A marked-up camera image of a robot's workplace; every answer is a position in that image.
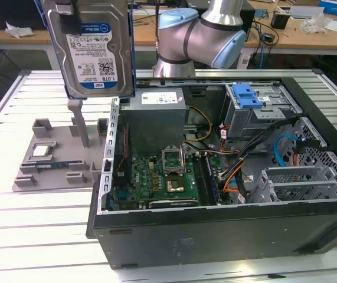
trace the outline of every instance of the yellow wire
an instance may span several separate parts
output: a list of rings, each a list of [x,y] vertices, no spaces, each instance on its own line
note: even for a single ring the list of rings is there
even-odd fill
[[[231,181],[231,179],[234,177],[234,175],[238,172],[238,170],[243,166],[244,162],[240,164],[230,175],[230,177],[227,179],[225,186],[223,187],[223,191],[227,190],[228,183]]]
[[[211,125],[211,123],[210,123],[210,120],[209,120],[209,118],[204,114],[204,112],[202,112],[200,109],[198,109],[198,108],[196,108],[196,107],[194,107],[194,106],[190,106],[190,108],[193,108],[194,110],[198,111],[202,116],[204,116],[204,118],[206,119],[206,121],[207,121],[208,124],[209,124],[209,131],[208,131],[208,133],[207,133],[205,136],[199,137],[198,139],[194,139],[194,140],[183,140],[183,142],[186,142],[186,143],[187,143],[187,142],[194,142],[194,141],[199,142],[200,140],[204,140],[204,139],[206,139],[208,136],[210,136],[211,130],[212,130],[212,125]]]

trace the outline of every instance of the hard drive label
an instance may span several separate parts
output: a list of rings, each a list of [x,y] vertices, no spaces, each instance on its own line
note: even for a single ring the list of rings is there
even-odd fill
[[[108,49],[112,39],[109,24],[85,23],[82,35],[67,34],[67,45],[78,82],[85,88],[112,88],[117,84],[116,61]]]

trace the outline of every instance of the side panel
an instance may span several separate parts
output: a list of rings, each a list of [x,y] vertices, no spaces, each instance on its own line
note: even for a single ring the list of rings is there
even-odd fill
[[[277,218],[281,205],[103,215],[96,216],[94,231],[113,269],[319,254],[337,245],[337,214],[294,216],[314,205],[285,205],[293,213]],[[220,213],[235,217],[195,221]],[[99,227],[101,218],[120,216],[150,224]],[[154,225],[153,219],[166,223]]]

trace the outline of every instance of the blue drive cage latch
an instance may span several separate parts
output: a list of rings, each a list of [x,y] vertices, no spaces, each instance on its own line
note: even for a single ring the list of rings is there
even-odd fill
[[[233,84],[233,93],[239,100],[240,108],[262,108],[263,103],[249,84]]]

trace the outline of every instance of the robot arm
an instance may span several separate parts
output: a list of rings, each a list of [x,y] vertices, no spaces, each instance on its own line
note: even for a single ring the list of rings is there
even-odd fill
[[[159,61],[155,77],[192,77],[193,60],[212,68],[229,68],[239,55],[246,33],[243,0],[211,0],[201,19],[194,9],[166,11],[159,21]]]

